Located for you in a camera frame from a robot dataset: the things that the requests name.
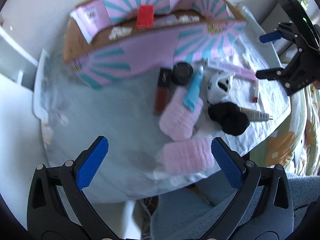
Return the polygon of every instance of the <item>metal screw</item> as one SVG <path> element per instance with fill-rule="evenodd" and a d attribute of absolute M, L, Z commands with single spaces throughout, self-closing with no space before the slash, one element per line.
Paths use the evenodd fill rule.
<path fill-rule="evenodd" d="M 67 167 L 70 167 L 73 165 L 73 161 L 72 160 L 68 160 L 64 163 L 64 165 L 66 165 Z"/>
<path fill-rule="evenodd" d="M 253 167 L 254 166 L 254 162 L 253 161 L 246 161 L 245 164 L 247 164 L 248 167 Z"/>
<path fill-rule="evenodd" d="M 37 165 L 37 170 L 41 170 L 43 168 L 43 164 L 38 164 Z"/>
<path fill-rule="evenodd" d="M 277 164 L 277 165 L 276 165 L 276 168 L 277 168 L 278 170 L 280 170 L 280 171 L 283 170 L 283 167 L 282 167 L 280 164 Z"/>

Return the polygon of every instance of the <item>black lid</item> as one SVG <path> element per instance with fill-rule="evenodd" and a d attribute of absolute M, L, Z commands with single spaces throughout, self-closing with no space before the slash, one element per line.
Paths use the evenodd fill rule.
<path fill-rule="evenodd" d="M 185 86 L 190 82 L 193 75 L 193 68 L 186 62 L 179 62 L 172 70 L 172 82 L 178 86 Z"/>

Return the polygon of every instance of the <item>pink fuzzy sock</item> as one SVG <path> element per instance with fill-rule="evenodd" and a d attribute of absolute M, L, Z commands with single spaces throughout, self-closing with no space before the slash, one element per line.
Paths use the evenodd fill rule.
<path fill-rule="evenodd" d="M 161 115 L 159 126 L 162 132 L 174 141 L 190 139 L 203 107 L 203 101 L 198 99 L 194 112 L 187 109 L 182 100 L 187 93 L 184 87 L 177 87 L 170 103 Z"/>
<path fill-rule="evenodd" d="M 180 175 L 212 168 L 215 160 L 211 153 L 211 142 L 212 137 L 167 143 L 163 148 L 166 171 L 172 175 Z"/>

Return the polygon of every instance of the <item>red object in box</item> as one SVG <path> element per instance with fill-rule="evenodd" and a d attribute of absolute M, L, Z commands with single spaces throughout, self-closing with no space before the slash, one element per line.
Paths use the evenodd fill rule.
<path fill-rule="evenodd" d="M 137 29 L 153 29 L 153 5 L 141 5 L 137 17 Z"/>

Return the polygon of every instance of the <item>blue tube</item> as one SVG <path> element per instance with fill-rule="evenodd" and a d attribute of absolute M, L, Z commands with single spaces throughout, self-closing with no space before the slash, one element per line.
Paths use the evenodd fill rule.
<path fill-rule="evenodd" d="M 192 83 L 186 93 L 183 104 L 191 111 L 196 110 L 196 104 L 200 95 L 200 87 L 203 79 L 203 67 L 201 66 L 199 70 L 194 74 Z"/>

